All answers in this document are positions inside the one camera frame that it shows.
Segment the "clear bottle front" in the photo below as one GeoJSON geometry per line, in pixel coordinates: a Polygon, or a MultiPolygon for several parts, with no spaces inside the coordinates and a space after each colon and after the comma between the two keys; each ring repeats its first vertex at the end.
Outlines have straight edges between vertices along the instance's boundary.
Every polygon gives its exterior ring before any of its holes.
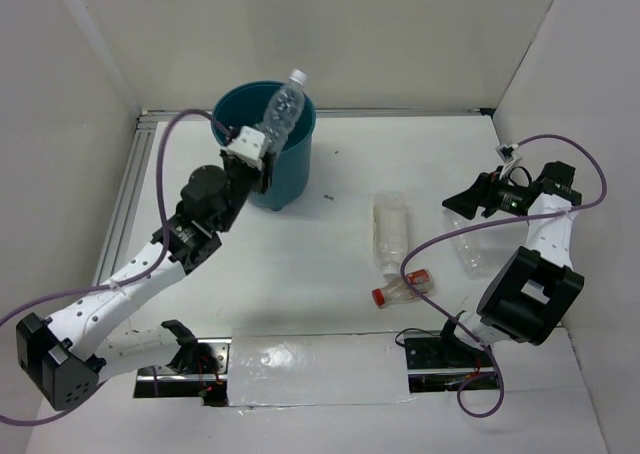
{"type": "Polygon", "coordinates": [[[304,110],[306,81],[304,72],[293,69],[288,81],[269,100],[262,120],[254,126],[266,136],[267,151],[276,156],[283,150],[304,110]]]}

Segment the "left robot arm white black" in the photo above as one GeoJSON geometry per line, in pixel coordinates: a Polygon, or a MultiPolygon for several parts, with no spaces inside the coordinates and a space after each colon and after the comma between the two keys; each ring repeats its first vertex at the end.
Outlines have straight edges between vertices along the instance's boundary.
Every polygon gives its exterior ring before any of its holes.
{"type": "Polygon", "coordinates": [[[21,369],[57,412],[71,411],[107,380],[148,365],[176,373],[196,364],[198,342],[177,320],[154,330],[112,332],[162,291],[184,280],[221,246],[247,198],[271,184],[278,153],[270,142],[240,138],[220,152],[222,166],[196,169],[175,213],[116,274],[46,317],[16,325],[21,369]]]}

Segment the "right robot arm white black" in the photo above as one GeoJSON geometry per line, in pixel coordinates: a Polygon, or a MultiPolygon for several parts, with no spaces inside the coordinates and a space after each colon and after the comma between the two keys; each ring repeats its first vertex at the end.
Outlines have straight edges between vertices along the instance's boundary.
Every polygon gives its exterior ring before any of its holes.
{"type": "Polygon", "coordinates": [[[571,231],[576,214],[537,219],[542,214],[579,206],[582,195],[572,188],[575,169],[563,162],[544,165],[528,186],[513,186],[501,171],[481,173],[472,186],[442,202],[442,206],[471,220],[478,208],[487,218],[500,210],[526,217],[526,242],[518,247],[485,290],[474,312],[449,320],[436,343],[436,353],[448,366],[460,365],[484,345],[513,340],[542,344],[584,287],[584,277],[573,270],[571,231]]]}

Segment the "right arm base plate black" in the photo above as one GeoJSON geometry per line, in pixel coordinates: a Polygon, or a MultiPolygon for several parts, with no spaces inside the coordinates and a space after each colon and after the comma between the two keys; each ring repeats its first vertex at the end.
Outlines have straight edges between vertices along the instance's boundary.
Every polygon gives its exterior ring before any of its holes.
{"type": "Polygon", "coordinates": [[[456,391],[465,381],[481,377],[470,390],[496,390],[494,368],[485,353],[460,350],[438,334],[417,328],[400,331],[395,344],[405,354],[410,393],[456,391]]]}

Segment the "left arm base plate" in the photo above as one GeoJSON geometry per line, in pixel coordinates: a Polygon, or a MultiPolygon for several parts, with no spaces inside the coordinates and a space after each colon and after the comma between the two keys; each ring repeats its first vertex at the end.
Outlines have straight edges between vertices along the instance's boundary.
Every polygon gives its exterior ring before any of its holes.
{"type": "Polygon", "coordinates": [[[188,367],[169,365],[140,368],[134,399],[197,399],[203,406],[227,407],[231,338],[200,338],[199,352],[188,367]]]}

